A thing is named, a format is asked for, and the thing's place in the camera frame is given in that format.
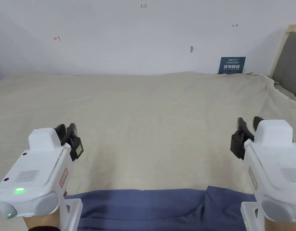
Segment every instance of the white wall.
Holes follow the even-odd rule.
[[[245,73],[268,74],[289,24],[296,0],[0,0],[0,79],[215,74],[226,56],[246,56]]]

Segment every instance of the red label sticker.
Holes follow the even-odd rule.
[[[66,169],[64,170],[64,172],[63,172],[63,174],[62,174],[62,176],[61,176],[60,182],[59,182],[61,188],[63,187],[63,184],[64,184],[64,182],[65,182],[66,179],[67,179],[67,176],[68,176],[68,169],[66,168]]]
[[[251,167],[248,168],[248,173],[249,173],[249,175],[251,177],[251,180],[253,182],[253,185],[254,185],[255,190],[257,190],[258,184],[257,184],[257,181],[255,179],[255,176],[253,174],[253,171],[252,171]]]

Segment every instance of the speaker grille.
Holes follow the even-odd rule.
[[[284,177],[290,183],[296,183],[296,168],[281,168]]]
[[[40,170],[26,170],[21,171],[20,174],[15,179],[15,183],[29,183],[33,182],[37,177]]]

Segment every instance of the black sleeve cuff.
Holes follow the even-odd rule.
[[[31,228],[29,231],[60,231],[60,229],[52,226],[39,226]]]

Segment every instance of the green led light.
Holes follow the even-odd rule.
[[[23,188],[18,188],[18,189],[16,189],[15,190],[15,194],[22,194],[22,193],[24,193],[25,192],[25,190],[23,189]]]

